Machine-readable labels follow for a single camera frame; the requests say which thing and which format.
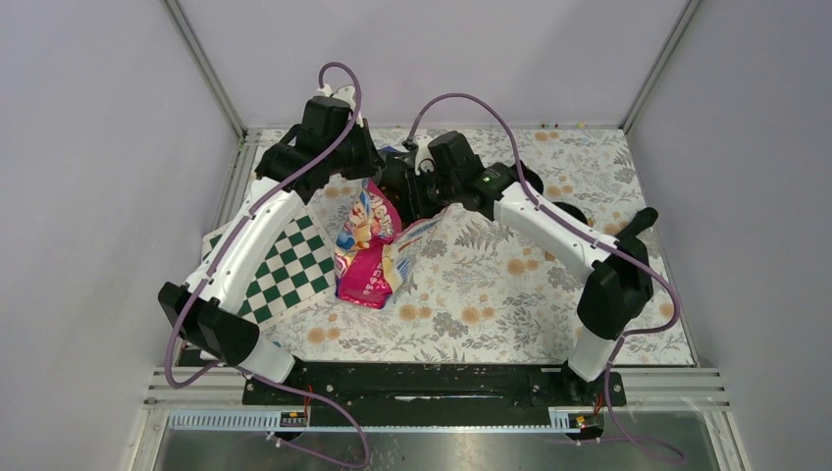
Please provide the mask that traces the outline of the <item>pink blue pet food bag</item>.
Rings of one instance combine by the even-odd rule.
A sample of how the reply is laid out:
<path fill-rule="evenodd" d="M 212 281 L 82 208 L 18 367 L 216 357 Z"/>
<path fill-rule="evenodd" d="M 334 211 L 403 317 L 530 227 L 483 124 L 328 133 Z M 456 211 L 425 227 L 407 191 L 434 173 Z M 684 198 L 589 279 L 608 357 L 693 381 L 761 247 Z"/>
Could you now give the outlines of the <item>pink blue pet food bag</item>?
<path fill-rule="evenodd" d="M 336 237 L 336 297 L 380 309 L 408 282 L 427 244 L 447 213 L 405 225 L 397 210 L 369 179 L 361 182 Z"/>

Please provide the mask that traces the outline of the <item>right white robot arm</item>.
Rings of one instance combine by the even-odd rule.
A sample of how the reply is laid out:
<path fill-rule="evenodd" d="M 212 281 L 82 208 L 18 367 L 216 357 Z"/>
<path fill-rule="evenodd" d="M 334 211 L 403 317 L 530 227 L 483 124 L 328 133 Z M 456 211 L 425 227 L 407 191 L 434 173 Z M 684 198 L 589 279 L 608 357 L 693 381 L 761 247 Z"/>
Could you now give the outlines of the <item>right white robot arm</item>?
<path fill-rule="evenodd" d="M 540 178 L 525 164 L 486 166 L 458 131 L 385 147 L 380 156 L 384 167 L 375 181 L 407 222 L 460 204 L 559 257 L 583 286 L 577 315 L 585 329 L 565 362 L 570 371 L 562 388 L 578 404 L 596 397 L 616 342 L 653 297 L 650 258 L 639 234 L 655 222 L 656 211 L 645 209 L 617 235 L 599 233 L 565 205 L 545 200 Z"/>

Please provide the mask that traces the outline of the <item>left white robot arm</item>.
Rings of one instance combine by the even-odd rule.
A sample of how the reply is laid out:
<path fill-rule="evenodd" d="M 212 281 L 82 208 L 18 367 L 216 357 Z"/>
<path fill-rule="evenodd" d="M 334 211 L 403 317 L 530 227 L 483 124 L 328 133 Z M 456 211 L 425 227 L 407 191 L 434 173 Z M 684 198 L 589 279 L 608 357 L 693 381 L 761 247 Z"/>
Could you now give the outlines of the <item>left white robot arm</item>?
<path fill-rule="evenodd" d="M 361 104 L 358 91 L 351 97 L 321 92 L 310 98 L 301 121 L 263 153 L 218 244 L 184 282 L 166 282 L 160 288 L 158 301 L 173 329 L 164 360 L 170 386 L 188 384 L 176 380 L 172 371 L 176 343 L 185 340 L 267 383 L 267 391 L 279 402 L 301 397 L 305 380 L 293 370 L 294 356 L 238 311 L 279 234 L 332 176 L 362 180 L 383 168 Z"/>

